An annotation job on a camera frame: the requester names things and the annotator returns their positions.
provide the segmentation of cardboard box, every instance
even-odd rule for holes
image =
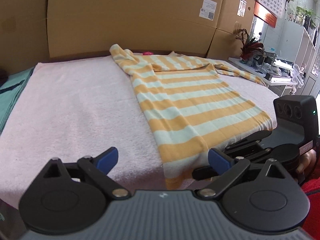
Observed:
[[[47,0],[0,0],[0,68],[17,73],[49,60]]]
[[[228,60],[240,57],[242,42],[236,39],[240,29],[250,32],[255,0],[223,0],[217,30],[207,57]]]
[[[227,61],[229,57],[239,58],[242,42],[236,39],[236,35],[217,29],[207,55],[207,58]]]
[[[199,16],[204,0],[49,0],[51,58],[103,55],[111,45],[138,50],[207,53],[218,23]]]

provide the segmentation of teal folded cloth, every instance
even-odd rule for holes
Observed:
[[[34,67],[10,75],[7,82],[0,87],[0,135],[14,105],[28,83],[33,69]]]

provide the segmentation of metal pin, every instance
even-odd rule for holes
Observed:
[[[210,188],[204,188],[199,191],[199,195],[202,197],[213,197],[216,195],[216,192]]]
[[[125,188],[117,188],[112,191],[113,196],[115,197],[126,197],[129,194]]]

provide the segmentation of camera lens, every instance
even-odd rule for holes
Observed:
[[[287,115],[287,117],[291,117],[292,116],[292,108],[291,108],[291,106],[285,104],[284,105],[284,112]]]
[[[277,110],[278,110],[279,114],[282,114],[282,107],[280,104],[277,104]]]
[[[302,117],[302,112],[300,107],[296,106],[294,108],[294,115],[296,116],[297,119],[300,119]]]

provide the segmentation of white desk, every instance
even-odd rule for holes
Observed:
[[[229,58],[229,61],[233,63],[233,65],[240,70],[247,71],[263,80],[263,82],[266,84],[267,88],[269,88],[271,91],[276,93],[278,96],[288,95],[291,91],[291,87],[287,87],[289,85],[296,85],[297,83],[294,81],[290,82],[276,82],[276,81],[269,81],[265,79],[265,74],[261,74],[259,72],[256,72],[254,68],[247,66],[246,64],[243,64],[240,62],[238,58]]]

